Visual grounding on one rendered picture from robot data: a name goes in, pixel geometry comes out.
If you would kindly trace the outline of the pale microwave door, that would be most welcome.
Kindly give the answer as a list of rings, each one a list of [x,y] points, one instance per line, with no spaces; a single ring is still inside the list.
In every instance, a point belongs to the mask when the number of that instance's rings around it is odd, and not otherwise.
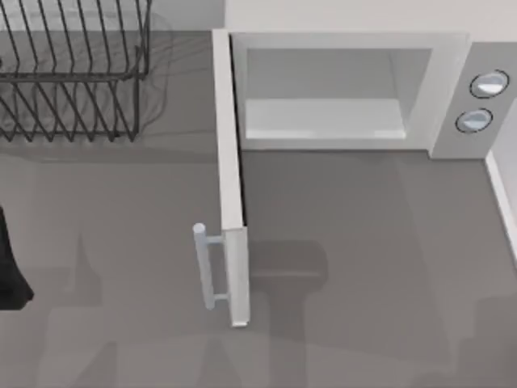
[[[247,327],[250,323],[248,234],[243,217],[230,35],[226,30],[212,31],[212,59],[226,295],[231,326]]]

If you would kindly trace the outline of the pale microwave oven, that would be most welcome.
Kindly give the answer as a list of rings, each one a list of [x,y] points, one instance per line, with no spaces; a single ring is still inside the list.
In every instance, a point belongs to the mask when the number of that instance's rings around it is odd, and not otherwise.
[[[225,0],[246,150],[484,158],[517,100],[517,0]],[[469,91],[502,70],[491,99]],[[461,133],[479,108],[493,120]]]

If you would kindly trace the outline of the round microwave knob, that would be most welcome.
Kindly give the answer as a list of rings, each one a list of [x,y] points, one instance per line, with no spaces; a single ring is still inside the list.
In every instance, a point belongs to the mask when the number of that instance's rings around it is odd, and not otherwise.
[[[502,70],[479,74],[470,83],[469,91],[477,99],[491,99],[503,93],[510,85],[510,76]]]
[[[492,120],[490,110],[479,108],[461,113],[456,119],[456,129],[461,133],[479,133],[488,128]]]

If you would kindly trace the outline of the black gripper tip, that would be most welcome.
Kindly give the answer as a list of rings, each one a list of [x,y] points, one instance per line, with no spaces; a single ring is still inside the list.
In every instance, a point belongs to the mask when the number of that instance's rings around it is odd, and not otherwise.
[[[0,206],[0,311],[22,310],[34,296],[15,261],[6,216]]]

